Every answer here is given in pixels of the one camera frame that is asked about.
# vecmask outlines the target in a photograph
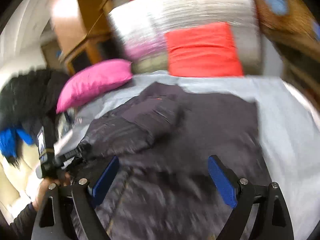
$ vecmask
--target dark sleeve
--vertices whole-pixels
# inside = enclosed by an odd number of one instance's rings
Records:
[[[33,224],[35,223],[36,215],[37,212],[30,203],[24,208],[24,210],[20,212],[17,218],[14,219],[14,221],[10,224],[10,229],[16,236],[16,239],[31,239]]]

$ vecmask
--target metal screw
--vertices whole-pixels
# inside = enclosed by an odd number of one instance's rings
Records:
[[[80,179],[79,180],[79,184],[80,185],[84,185],[84,184],[86,184],[88,182],[88,180],[86,179],[86,178],[83,178],[83,179]]]
[[[242,179],[240,179],[240,183],[242,185],[247,185],[249,183],[249,181],[247,179],[245,179],[245,178],[242,178]]]
[[[49,189],[54,189],[56,187],[56,184],[55,183],[51,183],[50,185],[49,185]]]
[[[276,182],[271,182],[271,186],[272,186],[273,188],[279,188],[279,184],[276,183]]]

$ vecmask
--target bed sheet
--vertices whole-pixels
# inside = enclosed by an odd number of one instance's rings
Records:
[[[78,124],[56,143],[57,154],[77,146],[90,122],[137,96],[153,82],[179,85],[191,93],[232,93],[257,101],[263,156],[286,200],[294,237],[305,240],[320,219],[320,131],[312,114],[286,89],[280,78],[180,78],[167,71],[141,74],[125,86],[84,106]]]

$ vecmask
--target pink pillow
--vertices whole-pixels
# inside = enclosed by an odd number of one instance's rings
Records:
[[[57,114],[70,107],[82,106],[98,95],[127,83],[132,74],[131,62],[124,59],[102,61],[72,76],[63,87]]]

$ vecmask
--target pillow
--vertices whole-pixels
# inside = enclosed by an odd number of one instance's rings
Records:
[[[242,76],[232,31],[216,22],[165,34],[169,73],[178,77]]]
[[[98,95],[127,83],[132,74],[131,62],[124,59],[102,61],[72,76],[62,89],[57,114],[70,107],[82,106]]]

